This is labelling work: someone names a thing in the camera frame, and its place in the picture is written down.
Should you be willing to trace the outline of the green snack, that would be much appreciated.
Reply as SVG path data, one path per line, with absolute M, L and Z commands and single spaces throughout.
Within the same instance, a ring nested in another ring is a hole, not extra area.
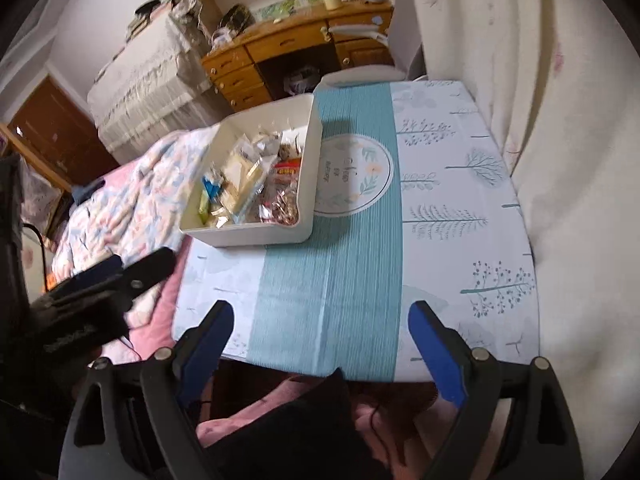
M 202 225 L 206 226 L 209 218 L 210 201 L 208 193 L 203 190 L 201 192 L 200 201 L 198 202 L 198 218 L 200 218 Z

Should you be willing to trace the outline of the blue candy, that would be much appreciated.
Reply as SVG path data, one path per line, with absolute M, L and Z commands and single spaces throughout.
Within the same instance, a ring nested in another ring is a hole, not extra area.
M 204 174 L 202 177 L 202 183 L 209 203 L 219 200 L 219 195 L 221 193 L 222 186 L 224 185 L 224 178 L 215 177 L 211 174 Z

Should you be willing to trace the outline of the cream cake packet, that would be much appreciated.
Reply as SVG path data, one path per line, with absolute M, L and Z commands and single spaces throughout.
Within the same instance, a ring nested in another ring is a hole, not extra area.
M 224 186 L 220 194 L 221 205 L 234 223 L 242 223 L 250 205 L 264 184 L 271 158 L 251 160 L 240 152 L 233 152 L 222 168 Z

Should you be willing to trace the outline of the red white cookies bag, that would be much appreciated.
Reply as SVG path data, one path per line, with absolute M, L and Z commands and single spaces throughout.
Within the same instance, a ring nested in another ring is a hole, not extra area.
M 282 160 L 273 166 L 271 177 L 277 185 L 289 186 L 298 181 L 300 166 L 302 166 L 300 157 Z

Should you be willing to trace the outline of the floral pink quilt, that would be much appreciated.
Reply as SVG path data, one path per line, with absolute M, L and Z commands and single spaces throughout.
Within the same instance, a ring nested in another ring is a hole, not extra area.
M 190 249 L 179 223 L 217 130 L 213 126 L 169 133 L 141 157 L 108 174 L 104 187 L 70 215 L 52 261 L 57 282 L 111 255 L 128 266 L 161 247 L 177 254 L 171 277 L 127 312 L 128 340 L 104 344 L 102 354 L 116 364 L 146 359 L 174 344 L 171 326 Z

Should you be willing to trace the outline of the wooden door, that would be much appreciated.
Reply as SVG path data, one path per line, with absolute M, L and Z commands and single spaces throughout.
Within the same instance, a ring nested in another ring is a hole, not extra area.
M 26 162 L 67 192 L 119 166 L 92 120 L 50 76 L 43 77 L 17 112 L 2 118 L 1 132 Z

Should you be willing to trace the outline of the teal white patterned tablecloth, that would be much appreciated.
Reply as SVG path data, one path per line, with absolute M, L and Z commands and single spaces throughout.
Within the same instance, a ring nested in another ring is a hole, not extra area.
M 427 302 L 471 347 L 539 351 L 534 259 L 498 146 L 459 81 L 321 92 L 314 226 L 303 243 L 191 245 L 172 332 L 219 299 L 226 356 L 299 374 L 423 382 L 408 330 Z

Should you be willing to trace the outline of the white plastic storage bin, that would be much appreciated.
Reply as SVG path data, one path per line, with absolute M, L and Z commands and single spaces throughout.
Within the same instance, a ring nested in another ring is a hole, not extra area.
M 303 242 L 314 224 L 321 138 L 311 93 L 224 118 L 180 231 L 212 247 Z

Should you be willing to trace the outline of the white covered cabinet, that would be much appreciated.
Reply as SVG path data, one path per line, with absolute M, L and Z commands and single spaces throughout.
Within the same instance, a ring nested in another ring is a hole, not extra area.
M 212 126 L 232 114 L 201 66 L 207 51 L 194 24 L 165 12 L 103 67 L 87 103 L 116 162 L 128 164 L 176 130 Z

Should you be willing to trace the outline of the cream leaf-print curtain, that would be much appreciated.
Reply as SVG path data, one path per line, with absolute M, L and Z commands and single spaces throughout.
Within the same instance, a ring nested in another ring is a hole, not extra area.
M 541 350 L 601 479 L 639 425 L 638 4 L 413 2 L 427 75 L 466 85 L 510 170 Z

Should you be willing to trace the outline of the wooden desk with drawers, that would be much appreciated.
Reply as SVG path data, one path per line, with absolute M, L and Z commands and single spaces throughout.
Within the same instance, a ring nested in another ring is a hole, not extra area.
M 334 40 L 330 25 L 377 24 L 386 32 L 393 12 L 389 3 L 350 2 L 333 11 L 319 4 L 279 23 L 250 26 L 201 64 L 217 93 L 240 112 L 286 98 L 285 83 L 305 67 L 324 76 L 347 65 L 338 57 L 343 48 L 335 45 L 349 37 Z

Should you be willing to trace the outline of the grey office chair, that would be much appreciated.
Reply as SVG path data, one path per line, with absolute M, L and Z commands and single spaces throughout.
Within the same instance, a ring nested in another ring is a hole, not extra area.
M 330 25 L 329 34 L 342 47 L 341 61 L 348 64 L 341 70 L 324 75 L 316 88 L 333 90 L 379 82 L 427 80 L 421 33 L 414 0 L 395 0 L 390 26 L 380 32 L 377 24 Z

